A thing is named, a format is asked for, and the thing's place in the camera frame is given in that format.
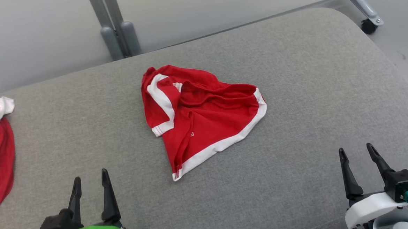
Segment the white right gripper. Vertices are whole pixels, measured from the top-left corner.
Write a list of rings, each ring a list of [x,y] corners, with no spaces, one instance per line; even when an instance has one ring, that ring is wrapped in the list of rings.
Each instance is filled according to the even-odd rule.
[[[366,144],[371,160],[376,163],[376,166],[381,174],[385,189],[388,188],[387,175],[395,172],[387,162],[382,158],[380,153],[373,147],[372,144]],[[339,161],[342,170],[342,176],[347,199],[353,201],[363,196],[363,189],[358,185],[354,174],[349,166],[349,160],[343,148],[339,148]],[[375,193],[359,202],[353,204],[345,213],[345,222],[348,229],[353,229],[358,224],[363,224],[381,215],[385,215],[399,207],[408,206],[407,202],[396,203],[387,193]]]

